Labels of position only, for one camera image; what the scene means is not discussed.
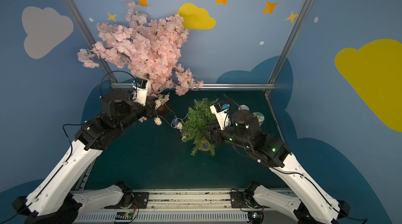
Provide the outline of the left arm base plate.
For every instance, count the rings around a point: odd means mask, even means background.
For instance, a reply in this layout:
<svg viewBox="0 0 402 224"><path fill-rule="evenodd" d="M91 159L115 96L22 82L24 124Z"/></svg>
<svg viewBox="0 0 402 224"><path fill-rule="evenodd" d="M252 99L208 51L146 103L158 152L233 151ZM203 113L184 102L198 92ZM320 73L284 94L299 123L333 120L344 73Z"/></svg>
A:
<svg viewBox="0 0 402 224"><path fill-rule="evenodd" d="M145 209L149 199L148 192L125 193L122 199L116 204L104 207L105 209Z"/></svg>

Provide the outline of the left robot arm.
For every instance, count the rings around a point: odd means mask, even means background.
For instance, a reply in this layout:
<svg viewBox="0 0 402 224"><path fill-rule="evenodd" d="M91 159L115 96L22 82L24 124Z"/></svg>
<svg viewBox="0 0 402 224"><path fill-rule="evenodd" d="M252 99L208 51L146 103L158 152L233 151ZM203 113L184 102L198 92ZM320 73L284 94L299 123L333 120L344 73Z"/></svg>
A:
<svg viewBox="0 0 402 224"><path fill-rule="evenodd" d="M29 195L13 202L17 215L27 224L71 224L89 212L104 208L130 208L135 203L132 189L124 182L92 193L71 193L72 187L93 161L127 128L146 117L152 118L156 98L149 96L151 81L134 78L131 89L101 95L101 112L80 125L70 148L44 181Z"/></svg>

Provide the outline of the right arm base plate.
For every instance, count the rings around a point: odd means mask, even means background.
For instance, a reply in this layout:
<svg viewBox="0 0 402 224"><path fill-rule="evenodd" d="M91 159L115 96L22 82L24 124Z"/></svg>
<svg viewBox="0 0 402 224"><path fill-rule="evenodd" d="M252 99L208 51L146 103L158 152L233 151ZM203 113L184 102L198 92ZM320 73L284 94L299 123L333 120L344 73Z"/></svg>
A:
<svg viewBox="0 0 402 224"><path fill-rule="evenodd" d="M253 198L254 193L249 191L239 191L237 189L231 189L230 200L232 208L253 208L263 209L269 208L268 206L260 205Z"/></svg>

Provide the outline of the small green christmas tree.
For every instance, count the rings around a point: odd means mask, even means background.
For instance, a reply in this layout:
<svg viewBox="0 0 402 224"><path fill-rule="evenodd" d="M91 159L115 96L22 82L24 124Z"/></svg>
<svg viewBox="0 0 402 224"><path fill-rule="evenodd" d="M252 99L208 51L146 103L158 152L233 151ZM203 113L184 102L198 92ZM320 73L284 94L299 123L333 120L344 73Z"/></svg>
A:
<svg viewBox="0 0 402 224"><path fill-rule="evenodd" d="M210 101L207 98L194 100L194 105L188 108L182 133L183 142L192 142L194 147L191 155L195 156L199 147L205 144L211 156L215 155L215 146L208 141L202 134L201 128L212 125L217 121L216 116L211 112L210 107L216 104L218 100Z"/></svg>

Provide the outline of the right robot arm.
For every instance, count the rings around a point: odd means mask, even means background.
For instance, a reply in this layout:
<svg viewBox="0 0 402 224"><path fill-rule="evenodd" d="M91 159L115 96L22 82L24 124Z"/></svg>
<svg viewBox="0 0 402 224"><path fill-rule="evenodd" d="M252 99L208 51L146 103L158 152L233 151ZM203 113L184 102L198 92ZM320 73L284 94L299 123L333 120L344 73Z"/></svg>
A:
<svg viewBox="0 0 402 224"><path fill-rule="evenodd" d="M217 122L200 129L211 143L229 143L241 147L257 163L269 168L295 194L293 197L272 191L260 183L251 183L242 193L250 208L271 208L299 224L337 224L350 219L347 202L331 197L298 162L288 145L272 134L265 134L258 118L239 109L229 115L225 102L210 106Z"/></svg>

